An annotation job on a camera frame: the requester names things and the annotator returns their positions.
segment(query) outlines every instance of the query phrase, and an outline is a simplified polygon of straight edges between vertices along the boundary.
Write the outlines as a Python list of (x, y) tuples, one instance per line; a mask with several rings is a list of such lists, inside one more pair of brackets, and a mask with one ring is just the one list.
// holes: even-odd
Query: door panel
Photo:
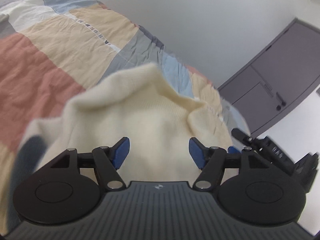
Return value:
[(277, 110), (278, 102), (275, 97), (272, 98), (260, 83), (237, 100), (233, 106), (245, 118), (251, 133), (280, 112)]
[(220, 89), (219, 93), (225, 100), (233, 104), (261, 80), (255, 70), (251, 66), (248, 66), (226, 86)]
[(320, 34), (295, 23), (252, 67), (288, 106), (320, 75)]

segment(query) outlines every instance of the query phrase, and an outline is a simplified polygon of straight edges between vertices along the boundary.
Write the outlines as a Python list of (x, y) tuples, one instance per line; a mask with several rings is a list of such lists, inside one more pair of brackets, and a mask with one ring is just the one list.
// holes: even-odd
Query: white wall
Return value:
[[(310, 3), (297, 16), (320, 29), (320, 5)], [(308, 152), (320, 152), (320, 96), (316, 90), (261, 135), (265, 136), (270, 136), (295, 162)], [(307, 194), (307, 204), (299, 223), (313, 234), (320, 230), (320, 174)]]
[(143, 25), (216, 87), (250, 61), (308, 0), (100, 0)]

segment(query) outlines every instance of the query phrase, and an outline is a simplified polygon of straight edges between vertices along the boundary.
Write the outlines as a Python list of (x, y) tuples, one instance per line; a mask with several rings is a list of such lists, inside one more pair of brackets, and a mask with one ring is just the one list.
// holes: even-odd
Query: black robotic device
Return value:
[[(22, 223), (5, 239), (313, 239), (296, 222), (318, 154), (293, 163), (268, 137), (239, 129), (232, 135), (246, 145), (241, 153), (190, 139), (189, 152), (202, 170), (192, 188), (140, 181), (126, 187), (116, 171), (129, 153), (126, 137), (91, 153), (67, 149), (16, 188), (13, 204)], [(80, 168), (94, 168), (98, 185)], [(221, 184), (226, 168), (239, 168), (239, 175)]]

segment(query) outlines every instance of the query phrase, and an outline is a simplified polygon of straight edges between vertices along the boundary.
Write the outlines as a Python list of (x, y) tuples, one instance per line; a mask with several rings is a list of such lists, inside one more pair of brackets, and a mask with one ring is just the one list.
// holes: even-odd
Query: black circular disc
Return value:
[(295, 221), (306, 195), (302, 186), (274, 169), (250, 169), (225, 181), (218, 201), (232, 216), (259, 225)]
[(20, 216), (34, 223), (62, 224), (89, 213), (100, 199), (98, 185), (88, 177), (51, 169), (41, 179), (29, 179), (13, 194)]

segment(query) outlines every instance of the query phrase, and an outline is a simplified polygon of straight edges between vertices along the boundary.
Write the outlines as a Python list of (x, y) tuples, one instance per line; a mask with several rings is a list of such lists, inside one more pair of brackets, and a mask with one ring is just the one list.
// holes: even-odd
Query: white knit garment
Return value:
[(68, 101), (62, 117), (34, 120), (22, 144), (36, 134), (49, 145), (38, 168), (67, 148), (91, 152), (128, 137), (130, 152), (118, 170), (126, 184), (140, 180), (192, 185), (200, 170), (189, 154), (189, 139), (225, 149), (232, 145), (212, 108), (178, 95), (155, 64), (118, 71)]

